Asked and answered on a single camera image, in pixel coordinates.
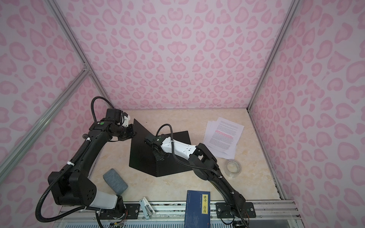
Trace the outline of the grey black file folder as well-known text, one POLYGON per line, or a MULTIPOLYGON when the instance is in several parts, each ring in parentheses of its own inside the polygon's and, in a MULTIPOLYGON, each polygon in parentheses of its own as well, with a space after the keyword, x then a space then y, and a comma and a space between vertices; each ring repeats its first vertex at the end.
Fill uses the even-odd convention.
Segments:
POLYGON ((131 139, 129 167, 155 177, 192 170, 192 168, 178 164, 171 154, 158 161, 153 153, 153 149, 144 142, 145 137, 153 136, 153 134, 136 119, 133 124, 136 135, 131 139))

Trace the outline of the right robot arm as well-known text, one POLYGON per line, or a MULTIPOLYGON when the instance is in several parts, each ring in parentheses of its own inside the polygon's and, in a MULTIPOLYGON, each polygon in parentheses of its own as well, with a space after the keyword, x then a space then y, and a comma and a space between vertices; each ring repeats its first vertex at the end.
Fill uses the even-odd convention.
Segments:
POLYGON ((147 136, 144 142, 152 149, 157 160, 171 155, 179 165, 191 168, 200 179, 209 181, 230 206, 231 213, 243 218, 246 199, 229 184, 217 159, 204 144, 190 145, 167 135, 147 136))

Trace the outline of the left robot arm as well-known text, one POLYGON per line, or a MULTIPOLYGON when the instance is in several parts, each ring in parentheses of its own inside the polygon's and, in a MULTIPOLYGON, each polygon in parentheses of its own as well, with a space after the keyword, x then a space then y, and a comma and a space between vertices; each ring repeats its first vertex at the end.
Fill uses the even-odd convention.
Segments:
POLYGON ((95 121, 89 128, 85 141, 73 158, 59 172, 52 172, 48 182, 58 205, 82 206, 124 213, 125 206, 119 195, 97 189, 89 179, 94 161, 104 145, 114 137, 119 141, 133 138, 135 132, 129 123, 130 116, 119 109, 108 109, 105 118, 95 121))

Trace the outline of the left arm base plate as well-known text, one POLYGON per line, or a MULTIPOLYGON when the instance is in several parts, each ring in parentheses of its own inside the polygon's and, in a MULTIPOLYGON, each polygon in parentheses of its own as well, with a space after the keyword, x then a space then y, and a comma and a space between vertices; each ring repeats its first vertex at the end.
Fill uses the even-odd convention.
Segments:
POLYGON ((139 211, 139 203, 127 203, 123 212, 118 212, 117 210, 101 210, 99 218, 102 220, 138 219, 139 211))

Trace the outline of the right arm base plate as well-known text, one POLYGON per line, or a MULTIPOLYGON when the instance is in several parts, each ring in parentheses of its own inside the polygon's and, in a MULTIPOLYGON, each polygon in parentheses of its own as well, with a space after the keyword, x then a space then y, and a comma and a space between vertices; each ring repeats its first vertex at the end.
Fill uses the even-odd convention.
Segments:
MULTIPOLYGON (((230 205, 225 202, 217 202, 216 206, 216 214, 219 219, 232 219, 233 212, 230 205)), ((252 202, 246 202, 241 214, 244 218, 256 218, 255 208, 252 202)))

